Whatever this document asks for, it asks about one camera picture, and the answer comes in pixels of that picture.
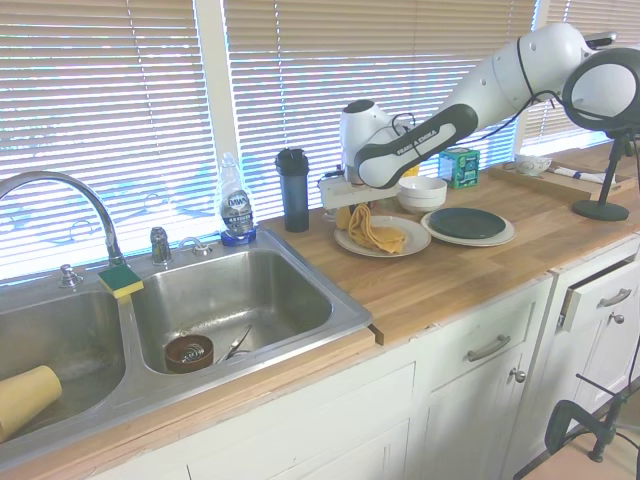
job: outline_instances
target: drawer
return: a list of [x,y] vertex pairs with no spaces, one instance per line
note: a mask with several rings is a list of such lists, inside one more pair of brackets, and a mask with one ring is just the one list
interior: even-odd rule
[[[410,364],[274,428],[247,431],[245,440],[189,461],[191,478],[268,479],[318,455],[353,448],[409,418],[413,377]],[[206,435],[199,437],[198,443],[208,443]]]
[[436,374],[434,387],[439,388],[529,338],[535,342],[548,292],[549,288],[543,287],[528,289],[443,328],[438,362],[442,368]]
[[597,322],[630,301],[640,282],[640,262],[620,263],[570,287],[562,309],[569,332]]

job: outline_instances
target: green scrubber sponge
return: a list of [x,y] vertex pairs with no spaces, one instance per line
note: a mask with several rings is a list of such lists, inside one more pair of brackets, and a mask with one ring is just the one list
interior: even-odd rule
[[118,299],[142,290],[144,284],[127,265],[118,265],[98,273],[104,287]]

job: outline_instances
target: butcher block countertop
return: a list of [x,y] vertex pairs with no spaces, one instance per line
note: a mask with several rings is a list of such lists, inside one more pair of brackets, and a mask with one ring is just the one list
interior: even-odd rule
[[[572,150],[554,159],[604,171],[610,148],[606,144]],[[623,158],[618,172],[635,177],[635,158]],[[480,208],[500,215],[515,225],[516,238],[491,248],[434,239],[423,251],[399,258],[368,258],[345,251],[333,239],[335,224],[325,221],[321,210],[311,214],[311,228],[304,233],[286,232],[282,219],[266,225],[364,305],[373,314],[377,342],[388,344],[639,231],[638,189],[613,198],[630,209],[627,221],[589,220],[572,213],[565,200],[483,173],[477,187],[449,190],[445,207]]]
[[[604,169],[609,145],[574,150],[555,158]],[[624,158],[619,172],[635,176],[635,159]],[[281,219],[265,222],[311,264],[351,294],[373,314],[375,340],[406,339],[448,316],[640,231],[637,189],[615,197],[631,210],[625,222],[596,222],[570,211],[563,200],[483,173],[480,185],[449,191],[446,206],[486,209],[510,220],[517,238],[492,248],[467,248],[434,240],[422,252],[403,258],[361,257],[339,247],[334,224],[311,214],[305,233],[284,231]],[[417,216],[404,215],[419,219]],[[274,396],[281,396],[341,371],[382,351],[369,330],[324,345],[280,364],[159,409],[44,454],[0,473],[0,480],[84,479],[187,435],[237,416]]]

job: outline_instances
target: kitchen sink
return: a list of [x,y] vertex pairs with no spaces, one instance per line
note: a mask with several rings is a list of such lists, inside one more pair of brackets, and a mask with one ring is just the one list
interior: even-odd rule
[[[273,232],[206,256],[174,249],[173,261],[127,258],[144,289],[115,300],[88,266],[84,282],[59,272],[0,284],[0,380],[48,365],[62,396],[0,445],[0,474],[38,455],[171,405],[366,328],[371,315]],[[214,359],[251,330],[238,354],[169,374],[164,350],[200,334]]]
[[89,292],[0,314],[0,381],[48,365],[61,397],[16,433],[73,417],[104,400],[124,377],[118,304]]
[[251,326],[242,351],[255,351],[321,326],[331,303],[279,254],[253,250],[158,273],[133,296],[142,353],[157,372],[167,343],[205,335],[214,361]]

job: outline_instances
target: dish soap bottle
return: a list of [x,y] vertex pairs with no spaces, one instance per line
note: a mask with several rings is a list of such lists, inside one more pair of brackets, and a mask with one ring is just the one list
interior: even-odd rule
[[220,232],[222,244],[232,247],[254,241],[256,228],[249,193],[242,184],[240,169],[229,152],[222,156],[219,181],[219,211],[224,222]]

